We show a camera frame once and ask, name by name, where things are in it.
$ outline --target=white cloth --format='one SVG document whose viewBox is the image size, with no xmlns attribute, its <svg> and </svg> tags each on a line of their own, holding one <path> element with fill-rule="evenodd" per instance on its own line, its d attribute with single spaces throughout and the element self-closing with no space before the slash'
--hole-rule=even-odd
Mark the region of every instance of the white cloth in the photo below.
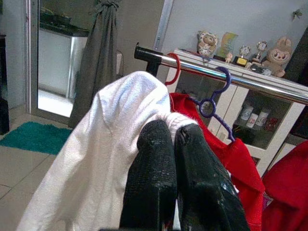
<svg viewBox="0 0 308 231">
<path fill-rule="evenodd" d="M 18 231 L 48 231 L 64 220 L 68 231 L 118 228 L 128 170 L 142 127 L 166 121 L 172 139 L 196 123 L 170 112 L 167 88 L 135 72 L 100 90 L 33 195 Z"/>
</svg>

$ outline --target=red clothing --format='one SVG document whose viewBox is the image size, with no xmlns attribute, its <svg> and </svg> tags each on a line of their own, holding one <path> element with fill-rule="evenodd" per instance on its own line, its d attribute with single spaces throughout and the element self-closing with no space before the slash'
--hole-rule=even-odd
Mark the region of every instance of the red clothing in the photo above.
<svg viewBox="0 0 308 231">
<path fill-rule="evenodd" d="M 215 137 L 204 125 L 189 95 L 171 93 L 171 108 L 196 120 L 203 130 L 210 148 L 220 159 L 224 167 L 231 173 L 231 179 L 240 191 L 239 198 L 245 210 L 245 216 L 251 231 L 261 231 L 261 215 L 264 185 L 257 172 L 249 151 L 240 139 L 226 145 Z"/>
<path fill-rule="evenodd" d="M 263 230 L 308 231 L 308 141 L 275 164 L 263 182 L 274 199 L 263 212 Z"/>
</svg>

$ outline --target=green curtain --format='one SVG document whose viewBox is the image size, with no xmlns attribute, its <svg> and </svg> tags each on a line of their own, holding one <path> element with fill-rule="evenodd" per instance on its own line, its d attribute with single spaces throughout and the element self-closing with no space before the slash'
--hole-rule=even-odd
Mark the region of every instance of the green curtain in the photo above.
<svg viewBox="0 0 308 231">
<path fill-rule="evenodd" d="M 76 98 L 68 123 L 71 128 L 88 112 L 97 91 L 116 80 L 116 11 L 119 2 L 121 0 L 96 0 L 96 20 L 82 56 Z"/>
</svg>

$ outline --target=clothes rack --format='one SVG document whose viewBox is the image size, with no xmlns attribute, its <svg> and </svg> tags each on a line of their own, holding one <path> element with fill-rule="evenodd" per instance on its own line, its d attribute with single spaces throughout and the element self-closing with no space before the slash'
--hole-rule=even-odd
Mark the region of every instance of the clothes rack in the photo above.
<svg viewBox="0 0 308 231">
<path fill-rule="evenodd" d="M 140 47 L 137 43 L 134 57 L 136 59 L 148 62 L 147 72 L 156 76 L 159 65 L 177 68 L 177 62 L 174 58 L 164 55 L 161 52 L 153 51 L 147 48 Z M 226 75 L 216 69 L 205 67 L 202 65 L 193 64 L 188 61 L 181 61 L 181 70 L 207 76 L 219 81 L 226 81 Z M 290 100 L 297 103 L 308 105 L 308 94 L 297 91 L 290 91 L 280 86 L 264 83 L 261 81 L 252 81 L 243 76 L 232 74 L 231 83 L 237 86 L 245 87 L 250 90 L 256 90 L 271 96 L 281 99 Z"/>
</svg>

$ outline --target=teal rug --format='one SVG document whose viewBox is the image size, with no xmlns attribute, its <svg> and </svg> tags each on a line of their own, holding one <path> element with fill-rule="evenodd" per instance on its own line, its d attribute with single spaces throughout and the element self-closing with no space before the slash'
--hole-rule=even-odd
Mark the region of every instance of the teal rug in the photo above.
<svg viewBox="0 0 308 231">
<path fill-rule="evenodd" d="M 27 122 L 8 133 L 1 146 L 57 155 L 72 130 Z"/>
</svg>

